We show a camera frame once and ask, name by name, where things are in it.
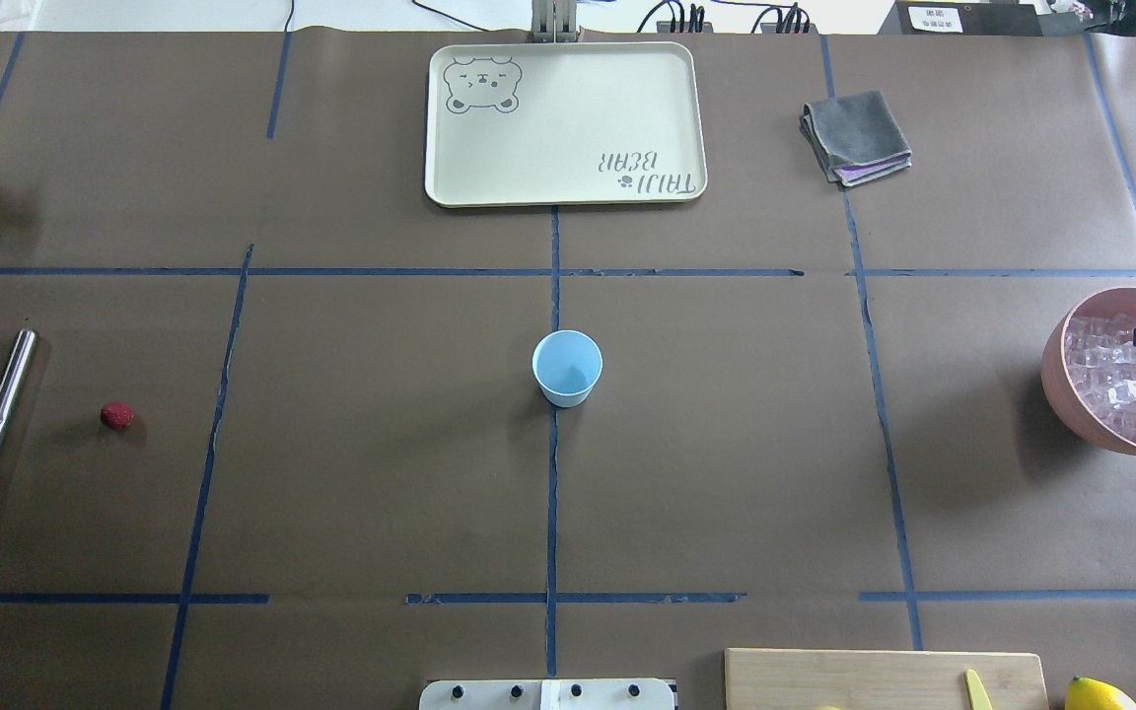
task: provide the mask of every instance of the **yellow knife handle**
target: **yellow knife handle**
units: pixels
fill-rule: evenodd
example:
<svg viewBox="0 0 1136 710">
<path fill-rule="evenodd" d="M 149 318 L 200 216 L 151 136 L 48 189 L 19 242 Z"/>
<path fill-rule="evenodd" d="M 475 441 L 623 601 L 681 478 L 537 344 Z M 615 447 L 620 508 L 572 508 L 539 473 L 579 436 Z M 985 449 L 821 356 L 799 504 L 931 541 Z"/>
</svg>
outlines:
<svg viewBox="0 0 1136 710">
<path fill-rule="evenodd" d="M 972 669 L 967 669 L 967 696 L 970 698 L 970 710 L 993 710 L 988 693 L 984 691 L 984 684 L 979 683 L 979 674 Z"/>
</svg>

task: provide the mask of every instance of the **black cable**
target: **black cable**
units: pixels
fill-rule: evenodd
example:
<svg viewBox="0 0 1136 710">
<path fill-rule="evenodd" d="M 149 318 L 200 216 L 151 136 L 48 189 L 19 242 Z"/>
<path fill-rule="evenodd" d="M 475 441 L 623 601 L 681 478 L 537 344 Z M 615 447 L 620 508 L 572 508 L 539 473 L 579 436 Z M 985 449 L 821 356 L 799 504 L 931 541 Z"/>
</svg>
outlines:
<svg viewBox="0 0 1136 710">
<path fill-rule="evenodd" d="M 676 27 L 677 26 L 677 11 L 675 9 L 673 9 L 673 6 L 676 5 L 677 8 L 682 8 L 680 1 L 679 0 L 660 0 L 659 3 L 655 3 L 653 6 L 653 8 L 651 8 L 650 10 L 648 10 L 646 16 L 643 18 L 643 22 L 638 23 L 638 28 L 636 28 L 636 31 L 634 31 L 634 32 L 635 33 L 643 32 L 643 27 L 646 26 L 646 23 L 651 18 L 651 15 L 654 15 L 657 12 L 657 10 L 659 10 L 660 8 L 662 8 L 662 6 L 666 6 L 666 5 L 669 7 L 669 28 Z"/>
<path fill-rule="evenodd" d="M 757 22 L 752 23 L 752 28 L 747 31 L 749 34 L 757 34 L 757 27 L 761 26 L 761 19 L 766 18 L 766 15 L 769 15 L 770 10 L 779 14 L 779 18 L 775 20 L 775 31 L 777 31 L 777 26 L 783 24 L 783 8 L 777 5 L 767 5 L 766 8 L 761 10 L 761 14 L 757 15 Z"/>
<path fill-rule="evenodd" d="M 720 3 L 720 5 L 738 5 L 740 8 L 766 8 L 761 12 L 761 17 L 757 18 L 757 24 L 753 24 L 752 26 L 753 33 L 757 33 L 757 27 L 761 26 L 761 18 L 763 18 L 770 10 L 777 10 L 777 12 L 779 12 L 779 22 L 775 23 L 777 25 L 775 27 L 775 32 L 783 32 L 783 10 L 788 8 L 786 5 L 750 3 L 750 1 L 747 0 L 712 0 L 712 1 L 713 3 Z M 793 34 L 808 34 L 809 28 L 812 27 L 812 19 L 809 18 L 809 12 L 803 11 L 803 9 L 801 8 L 796 8 L 794 3 L 792 3 L 792 8 L 790 9 L 796 10 L 796 15 L 793 18 L 793 24 L 792 24 Z"/>
<path fill-rule="evenodd" d="M 803 11 L 801 5 L 792 3 L 788 18 L 783 23 L 783 34 L 809 34 L 809 12 Z"/>
<path fill-rule="evenodd" d="M 450 12 L 445 12 L 443 10 L 438 10 L 436 8 L 429 8 L 427 5 L 420 3 L 419 0 L 410 0 L 410 3 L 414 5 L 414 6 L 416 6 L 416 8 L 424 8 L 424 10 L 428 10 L 428 12 L 436 12 L 437 15 L 441 15 L 441 17 L 443 17 L 443 18 L 454 19 L 454 22 L 459 23 L 461 26 L 469 26 L 469 27 L 473 27 L 473 28 L 478 28 L 478 31 L 482 31 L 482 32 L 490 32 L 485 27 L 474 26 L 474 24 L 467 22 L 467 19 L 456 18 L 454 15 L 451 15 Z"/>
</svg>

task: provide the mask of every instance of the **lemon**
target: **lemon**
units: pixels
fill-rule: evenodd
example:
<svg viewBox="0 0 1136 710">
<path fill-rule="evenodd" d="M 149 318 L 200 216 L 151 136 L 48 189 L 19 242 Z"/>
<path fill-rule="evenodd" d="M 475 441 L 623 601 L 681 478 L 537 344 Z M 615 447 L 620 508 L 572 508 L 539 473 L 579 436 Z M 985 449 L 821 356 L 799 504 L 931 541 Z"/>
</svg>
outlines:
<svg viewBox="0 0 1136 710">
<path fill-rule="evenodd" d="M 1063 710 L 1136 710 L 1136 702 L 1117 686 L 1077 676 L 1068 684 Z"/>
</svg>

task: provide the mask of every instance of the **table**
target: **table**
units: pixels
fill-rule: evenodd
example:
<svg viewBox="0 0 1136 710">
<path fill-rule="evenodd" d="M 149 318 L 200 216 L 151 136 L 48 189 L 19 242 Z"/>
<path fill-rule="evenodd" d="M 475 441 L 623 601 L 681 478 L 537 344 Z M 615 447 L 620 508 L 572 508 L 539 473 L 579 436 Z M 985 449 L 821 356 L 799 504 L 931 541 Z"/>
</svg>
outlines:
<svg viewBox="0 0 1136 710">
<path fill-rule="evenodd" d="M 726 646 L 1037 652 L 1055 702 L 1136 699 L 1136 458 L 1037 369 L 1136 284 L 1136 41 L 686 36 L 699 201 L 433 206 L 429 55 L 519 40 L 0 34 L 0 373 L 43 339 L 0 707 L 713 709 Z M 867 89 L 916 165 L 840 192 L 796 120 Z M 604 354 L 562 412 L 556 327 Z"/>
</svg>

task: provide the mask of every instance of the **red strawberry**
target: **red strawberry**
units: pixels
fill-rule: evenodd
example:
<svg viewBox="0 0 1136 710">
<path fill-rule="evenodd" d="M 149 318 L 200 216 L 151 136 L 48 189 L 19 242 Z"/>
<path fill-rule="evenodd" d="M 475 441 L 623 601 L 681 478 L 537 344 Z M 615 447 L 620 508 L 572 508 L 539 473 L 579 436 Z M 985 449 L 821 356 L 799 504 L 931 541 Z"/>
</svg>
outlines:
<svg viewBox="0 0 1136 710">
<path fill-rule="evenodd" d="M 134 409 L 123 401 L 109 401 L 99 410 L 99 421 L 109 429 L 122 431 L 134 421 Z"/>
</svg>

